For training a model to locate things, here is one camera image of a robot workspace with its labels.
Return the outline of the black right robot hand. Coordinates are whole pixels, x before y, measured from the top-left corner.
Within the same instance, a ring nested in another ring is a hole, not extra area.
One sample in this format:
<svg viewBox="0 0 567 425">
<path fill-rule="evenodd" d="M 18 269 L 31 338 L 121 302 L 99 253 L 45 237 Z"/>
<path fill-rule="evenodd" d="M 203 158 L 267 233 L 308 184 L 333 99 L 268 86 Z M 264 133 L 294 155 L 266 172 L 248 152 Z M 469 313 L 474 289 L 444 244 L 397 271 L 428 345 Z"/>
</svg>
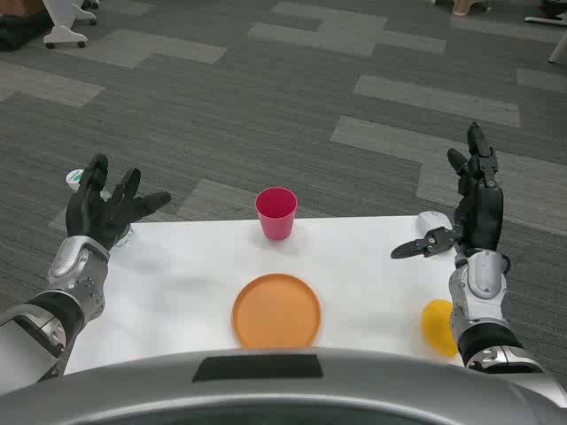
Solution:
<svg viewBox="0 0 567 425">
<path fill-rule="evenodd" d="M 495 148 L 488 142 L 478 123 L 467 131 L 468 158 L 449 149 L 447 159 L 459 176 L 458 193 L 462 197 L 454 210 L 451 229 L 438 227 L 424 237 L 406 242 L 391 252 L 392 259 L 422 255 L 426 258 L 449 251 L 456 245 L 466 252 L 497 249 L 503 221 L 503 191 L 495 179 L 498 161 Z"/>
</svg>

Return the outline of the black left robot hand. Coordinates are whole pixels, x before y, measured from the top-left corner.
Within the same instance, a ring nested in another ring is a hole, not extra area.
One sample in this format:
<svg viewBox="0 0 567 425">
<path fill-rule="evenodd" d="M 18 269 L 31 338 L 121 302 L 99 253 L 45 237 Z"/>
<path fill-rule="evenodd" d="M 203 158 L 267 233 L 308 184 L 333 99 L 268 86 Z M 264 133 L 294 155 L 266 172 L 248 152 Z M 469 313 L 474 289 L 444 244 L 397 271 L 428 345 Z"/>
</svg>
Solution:
<svg viewBox="0 0 567 425">
<path fill-rule="evenodd" d="M 154 214 L 172 197 L 167 191 L 139 196 L 141 171 L 132 168 L 104 200 L 108 165 L 107 156 L 98 153 L 84 169 L 79 189 L 67 204 L 66 230 L 69 236 L 87 236 L 111 250 L 126 235 L 129 225 Z"/>
</svg>

